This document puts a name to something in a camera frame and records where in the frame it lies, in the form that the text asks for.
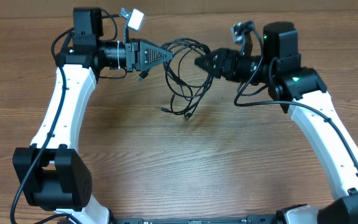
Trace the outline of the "black cable silver plug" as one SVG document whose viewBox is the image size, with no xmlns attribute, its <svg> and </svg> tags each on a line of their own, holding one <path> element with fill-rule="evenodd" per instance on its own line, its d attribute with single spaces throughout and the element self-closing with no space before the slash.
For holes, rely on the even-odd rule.
<svg viewBox="0 0 358 224">
<path fill-rule="evenodd" d="M 207 45 L 201 44 L 195 40 L 176 40 L 166 42 L 162 45 L 162 48 L 165 50 L 177 49 L 174 51 L 173 57 L 182 51 L 185 51 L 185 53 L 179 60 L 177 72 L 174 72 L 170 66 L 173 59 L 163 63 L 165 81 L 168 88 L 172 91 L 172 97 L 170 99 L 170 107 L 162 107 L 161 111 L 177 116 L 183 115 L 186 120 L 189 120 L 193 116 L 206 92 L 211 88 L 213 77 L 210 74 L 207 74 L 206 80 L 201 85 L 190 85 L 180 78 L 180 65 L 185 56 L 187 56 L 190 52 L 196 52 L 198 55 L 203 56 L 210 53 L 211 50 Z M 173 103 L 176 96 L 183 98 L 187 102 L 186 107 L 179 111 L 175 111 L 173 109 Z"/>
</svg>

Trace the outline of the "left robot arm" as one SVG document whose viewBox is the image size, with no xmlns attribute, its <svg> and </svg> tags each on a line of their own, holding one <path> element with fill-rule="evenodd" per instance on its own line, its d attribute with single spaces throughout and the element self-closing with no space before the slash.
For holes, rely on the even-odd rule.
<svg viewBox="0 0 358 224">
<path fill-rule="evenodd" d="M 20 182 L 17 195 L 72 223 L 114 222 L 110 209 L 93 196 L 91 172 L 78 153 L 86 105 L 101 70 L 145 75 L 173 57 L 145 39 L 103 39 L 108 15 L 100 7 L 74 8 L 73 27 L 59 36 L 62 48 L 52 54 L 56 80 L 45 118 L 30 145 L 18 147 L 12 158 Z"/>
</svg>

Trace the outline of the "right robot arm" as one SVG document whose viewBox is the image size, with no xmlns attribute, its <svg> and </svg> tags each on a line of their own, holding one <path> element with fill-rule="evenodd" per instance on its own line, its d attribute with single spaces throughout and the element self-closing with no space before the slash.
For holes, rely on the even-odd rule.
<svg viewBox="0 0 358 224">
<path fill-rule="evenodd" d="M 328 178 L 333 202 L 282 208 L 264 223 L 358 223 L 358 147 L 340 120 L 328 88 L 313 68 L 301 65 L 298 33 L 292 22 L 267 24 L 257 34 L 261 54 L 251 55 L 251 21 L 233 25 L 240 50 L 220 48 L 195 60 L 214 78 L 238 82 L 238 96 L 248 85 L 267 89 L 270 104 L 280 105 L 301 129 Z"/>
</svg>

